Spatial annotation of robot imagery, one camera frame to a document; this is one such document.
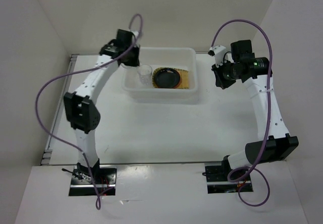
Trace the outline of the clear plastic cup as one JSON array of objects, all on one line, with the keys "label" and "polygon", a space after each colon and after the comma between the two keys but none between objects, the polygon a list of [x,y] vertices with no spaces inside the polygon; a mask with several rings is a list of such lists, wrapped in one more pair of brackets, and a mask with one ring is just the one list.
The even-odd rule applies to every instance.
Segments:
[{"label": "clear plastic cup", "polygon": [[139,81],[143,85],[151,85],[152,83],[152,67],[150,65],[140,65],[137,69]]}]

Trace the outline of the woven bamboo tray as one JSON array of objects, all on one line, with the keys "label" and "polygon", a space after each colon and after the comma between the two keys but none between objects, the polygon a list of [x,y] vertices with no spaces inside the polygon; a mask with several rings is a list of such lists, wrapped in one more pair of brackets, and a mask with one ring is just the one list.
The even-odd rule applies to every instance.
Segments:
[{"label": "woven bamboo tray", "polygon": [[[154,76],[154,74],[157,72],[158,69],[161,69],[161,68],[155,69],[152,73],[152,77]],[[177,68],[172,68],[172,69],[177,70],[181,76],[180,84],[176,88],[172,88],[172,89],[189,89],[189,71],[183,70],[183,69],[177,69]]]}]

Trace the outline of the black round dish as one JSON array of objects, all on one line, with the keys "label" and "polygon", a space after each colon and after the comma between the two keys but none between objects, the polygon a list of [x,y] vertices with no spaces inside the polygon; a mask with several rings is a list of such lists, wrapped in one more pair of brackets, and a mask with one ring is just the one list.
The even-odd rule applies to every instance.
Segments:
[{"label": "black round dish", "polygon": [[161,68],[152,77],[152,81],[157,88],[176,88],[181,82],[180,73],[172,68]]}]

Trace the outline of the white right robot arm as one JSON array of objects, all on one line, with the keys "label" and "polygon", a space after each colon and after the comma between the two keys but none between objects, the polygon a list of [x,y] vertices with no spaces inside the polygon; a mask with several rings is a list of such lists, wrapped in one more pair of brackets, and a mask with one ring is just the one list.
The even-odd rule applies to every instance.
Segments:
[{"label": "white right robot arm", "polygon": [[241,81],[247,89],[258,130],[258,141],[247,143],[242,151],[224,157],[223,178],[230,182],[240,180],[254,164],[285,160],[299,141],[290,135],[280,113],[269,59],[257,58],[250,40],[233,42],[230,50],[213,46],[208,54],[215,60],[211,70],[217,87],[227,89]]}]

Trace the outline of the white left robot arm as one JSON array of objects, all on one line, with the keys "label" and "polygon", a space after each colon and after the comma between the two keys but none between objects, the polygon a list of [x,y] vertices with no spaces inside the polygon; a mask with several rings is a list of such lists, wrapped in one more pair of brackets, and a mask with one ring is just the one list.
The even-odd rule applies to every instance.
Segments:
[{"label": "white left robot arm", "polygon": [[135,42],[140,36],[138,31],[119,29],[116,38],[100,49],[95,70],[89,73],[74,92],[66,92],[64,95],[66,118],[74,130],[76,146],[81,149],[77,173],[88,183],[93,184],[100,179],[100,162],[95,148],[95,129],[100,122],[97,99],[120,65],[128,68],[140,65],[140,45]]}]

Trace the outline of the clear plastic bin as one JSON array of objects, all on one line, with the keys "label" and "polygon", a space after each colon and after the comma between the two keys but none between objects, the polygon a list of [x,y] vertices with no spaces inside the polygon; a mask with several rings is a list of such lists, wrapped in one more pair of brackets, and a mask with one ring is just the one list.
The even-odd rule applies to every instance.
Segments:
[{"label": "clear plastic bin", "polygon": [[152,73],[157,68],[177,68],[189,71],[189,89],[154,88],[153,84],[143,85],[137,69],[126,69],[123,73],[122,88],[128,95],[141,103],[194,104],[197,99],[198,81],[196,52],[191,48],[143,47],[139,61],[150,65]]}]

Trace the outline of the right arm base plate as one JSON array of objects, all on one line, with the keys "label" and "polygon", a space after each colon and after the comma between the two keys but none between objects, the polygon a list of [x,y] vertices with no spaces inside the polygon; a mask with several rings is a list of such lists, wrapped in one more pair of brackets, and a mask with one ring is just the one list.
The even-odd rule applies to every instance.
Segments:
[{"label": "right arm base plate", "polygon": [[253,192],[251,177],[231,183],[227,179],[229,171],[221,161],[205,164],[202,175],[206,178],[208,194],[237,193],[240,187],[242,187],[241,192]]}]

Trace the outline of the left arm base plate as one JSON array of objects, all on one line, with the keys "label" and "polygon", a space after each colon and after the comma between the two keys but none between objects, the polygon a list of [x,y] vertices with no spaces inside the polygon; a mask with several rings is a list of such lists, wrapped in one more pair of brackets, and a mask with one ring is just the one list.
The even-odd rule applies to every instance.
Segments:
[{"label": "left arm base plate", "polygon": [[[103,196],[114,196],[116,193],[117,168],[110,165],[100,165],[94,174],[98,193]],[[74,166],[69,188],[69,196],[96,196],[91,178],[79,172]]]}]

